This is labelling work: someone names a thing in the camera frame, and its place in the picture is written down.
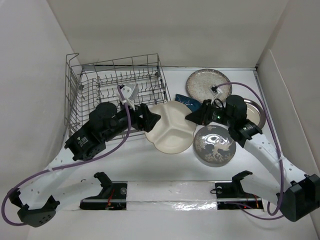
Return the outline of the silver metal plate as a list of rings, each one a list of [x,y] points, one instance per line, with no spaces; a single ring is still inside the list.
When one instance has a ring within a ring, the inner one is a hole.
[[[247,105],[247,118],[256,124],[260,129],[266,124],[266,114],[263,108],[253,100],[244,99]]]

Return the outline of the grey tree pattern plate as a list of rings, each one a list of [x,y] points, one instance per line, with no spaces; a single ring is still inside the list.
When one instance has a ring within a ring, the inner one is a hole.
[[[207,125],[195,134],[193,148],[201,163],[209,167],[222,167],[235,156],[237,145],[227,129]]]

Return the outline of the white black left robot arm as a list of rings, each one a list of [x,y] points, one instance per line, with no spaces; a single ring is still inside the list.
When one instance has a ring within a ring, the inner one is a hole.
[[[37,228],[69,204],[92,196],[103,199],[110,196],[113,182],[103,171],[76,184],[61,185],[79,166],[97,159],[106,149],[106,142],[131,128],[148,133],[160,119],[144,103],[133,108],[124,104],[121,111],[111,102],[100,103],[46,169],[29,177],[28,185],[9,194],[10,202],[19,207],[20,221]]]

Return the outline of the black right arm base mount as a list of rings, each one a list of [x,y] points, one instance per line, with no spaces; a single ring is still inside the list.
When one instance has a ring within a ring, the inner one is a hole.
[[[232,177],[231,181],[216,182],[211,194],[216,195],[218,210],[263,210],[262,199],[243,190],[241,180],[253,173],[245,170]]]

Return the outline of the cream divided plate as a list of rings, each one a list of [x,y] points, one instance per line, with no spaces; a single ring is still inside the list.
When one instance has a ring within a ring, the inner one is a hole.
[[[179,154],[187,150],[194,141],[196,124],[185,117],[192,111],[178,101],[153,106],[150,111],[160,115],[160,120],[145,136],[155,148],[165,154]]]

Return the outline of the speckled beige round plate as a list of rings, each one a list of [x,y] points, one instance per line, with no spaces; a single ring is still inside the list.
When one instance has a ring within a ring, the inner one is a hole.
[[[213,86],[224,83],[230,83],[229,78],[222,72],[203,68],[193,72],[186,81],[186,91],[188,95],[202,103],[204,100],[213,99],[214,95],[211,91]]]

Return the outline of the blue shell shaped dish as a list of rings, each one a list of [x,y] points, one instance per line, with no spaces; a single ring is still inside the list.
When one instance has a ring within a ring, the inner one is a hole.
[[[183,105],[188,107],[192,112],[197,111],[202,105],[198,100],[182,94],[176,94],[175,101],[182,103]]]

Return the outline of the silver metal rail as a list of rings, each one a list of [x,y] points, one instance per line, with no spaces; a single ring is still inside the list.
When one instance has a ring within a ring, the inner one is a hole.
[[[86,198],[80,201],[81,205],[90,205],[92,208],[100,208],[100,206],[113,206],[113,205],[124,205],[129,202],[133,203],[191,203],[191,202],[235,202],[245,205],[253,205],[256,202],[258,204],[262,203],[261,198],[255,198],[253,195],[250,195],[249,198],[215,198],[209,200],[127,200],[126,198],[111,198],[111,199],[97,199],[97,198]]]

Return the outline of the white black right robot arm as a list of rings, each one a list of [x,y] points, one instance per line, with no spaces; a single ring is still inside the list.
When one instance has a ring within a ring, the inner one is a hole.
[[[297,222],[320,207],[320,178],[292,164],[267,140],[263,131],[247,118],[247,105],[239,95],[230,95],[224,106],[204,100],[186,120],[207,126],[214,122],[228,127],[231,138],[252,154],[276,179],[268,182],[245,170],[232,177],[231,191],[237,197],[254,194],[278,205],[282,215]]]

